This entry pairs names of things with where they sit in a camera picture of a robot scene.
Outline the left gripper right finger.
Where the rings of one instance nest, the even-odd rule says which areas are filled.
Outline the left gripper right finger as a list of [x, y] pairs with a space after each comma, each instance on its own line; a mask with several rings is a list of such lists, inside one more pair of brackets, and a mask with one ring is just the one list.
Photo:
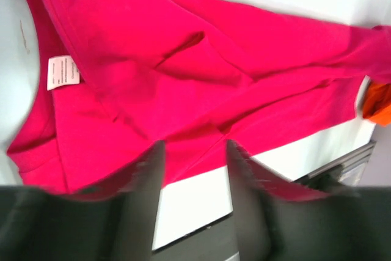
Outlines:
[[390, 188], [289, 182], [231, 140], [227, 167], [241, 260], [390, 259]]

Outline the magenta t shirt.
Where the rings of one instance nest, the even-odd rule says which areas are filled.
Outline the magenta t shirt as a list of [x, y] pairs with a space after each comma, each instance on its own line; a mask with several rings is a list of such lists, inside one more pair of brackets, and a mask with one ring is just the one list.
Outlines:
[[353, 119], [365, 76], [390, 81], [390, 27], [225, 0], [26, 0], [40, 81], [8, 148], [24, 184], [112, 194], [156, 141], [165, 185]]

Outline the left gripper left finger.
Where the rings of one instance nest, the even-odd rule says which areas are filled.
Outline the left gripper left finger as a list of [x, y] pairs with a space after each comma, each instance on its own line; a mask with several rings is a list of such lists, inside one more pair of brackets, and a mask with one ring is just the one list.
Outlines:
[[1, 186], [2, 260], [150, 260], [165, 145], [84, 193]]

